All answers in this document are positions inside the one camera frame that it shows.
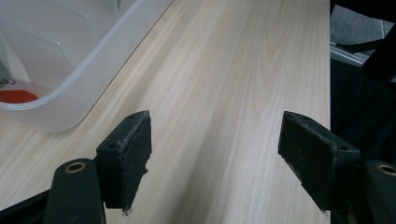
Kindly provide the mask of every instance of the wooden table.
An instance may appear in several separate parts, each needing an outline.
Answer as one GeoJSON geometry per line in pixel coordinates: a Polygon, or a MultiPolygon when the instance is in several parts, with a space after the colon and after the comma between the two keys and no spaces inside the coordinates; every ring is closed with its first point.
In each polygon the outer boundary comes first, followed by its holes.
{"type": "Polygon", "coordinates": [[[329,222],[277,154],[284,110],[329,127],[329,36],[328,0],[175,0],[78,126],[0,117],[0,209],[148,109],[149,172],[108,223],[329,222]]]}

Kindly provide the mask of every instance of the plastic container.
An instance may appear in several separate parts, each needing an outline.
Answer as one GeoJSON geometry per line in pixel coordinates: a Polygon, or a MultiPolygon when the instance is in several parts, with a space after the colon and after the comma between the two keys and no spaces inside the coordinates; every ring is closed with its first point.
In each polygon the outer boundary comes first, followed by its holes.
{"type": "Polygon", "coordinates": [[[39,99],[0,112],[43,132],[79,123],[172,0],[1,0],[0,34],[39,99]]]}

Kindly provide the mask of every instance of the red object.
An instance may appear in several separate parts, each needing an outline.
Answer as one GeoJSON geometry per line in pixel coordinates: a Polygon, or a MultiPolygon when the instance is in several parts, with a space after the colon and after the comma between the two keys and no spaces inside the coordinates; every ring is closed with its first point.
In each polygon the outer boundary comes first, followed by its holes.
{"type": "Polygon", "coordinates": [[[29,91],[0,91],[0,102],[8,104],[22,104],[38,99],[37,95],[29,91]]]}

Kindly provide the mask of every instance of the table surface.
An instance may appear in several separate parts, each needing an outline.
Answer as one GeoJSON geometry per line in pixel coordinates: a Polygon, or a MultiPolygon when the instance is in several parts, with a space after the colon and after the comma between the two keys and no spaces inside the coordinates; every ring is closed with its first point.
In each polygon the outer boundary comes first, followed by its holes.
{"type": "Polygon", "coordinates": [[[148,173],[108,223],[328,223],[277,144],[285,110],[329,127],[329,18],[328,0],[175,0],[78,126],[0,116],[0,209],[149,110],[148,173]]]}

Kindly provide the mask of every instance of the translucent plastic bin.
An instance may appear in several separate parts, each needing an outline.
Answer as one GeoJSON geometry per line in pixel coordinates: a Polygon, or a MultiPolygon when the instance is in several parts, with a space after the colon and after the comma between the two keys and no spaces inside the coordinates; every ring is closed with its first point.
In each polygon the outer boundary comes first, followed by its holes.
{"type": "Polygon", "coordinates": [[[79,123],[172,0],[1,0],[0,34],[39,99],[0,103],[38,130],[79,123]]]}

